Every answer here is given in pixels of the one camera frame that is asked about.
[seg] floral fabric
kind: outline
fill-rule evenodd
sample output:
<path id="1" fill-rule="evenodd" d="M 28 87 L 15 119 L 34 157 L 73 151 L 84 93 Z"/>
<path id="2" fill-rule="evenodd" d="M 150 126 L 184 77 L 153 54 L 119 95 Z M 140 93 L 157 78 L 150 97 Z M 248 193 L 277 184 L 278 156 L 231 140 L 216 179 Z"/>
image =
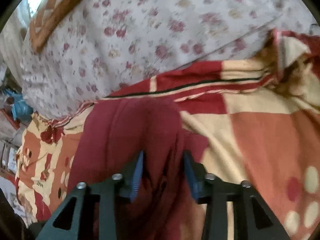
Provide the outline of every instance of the floral fabric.
<path id="1" fill-rule="evenodd" d="M 40 54 L 31 49 L 27 34 L 21 64 L 24 98 L 44 117 L 61 119 L 73 116 L 84 101 L 205 56 L 247 57 L 261 48 L 265 30 L 279 25 L 272 20 L 282 21 L 283 3 L 82 0 Z"/>

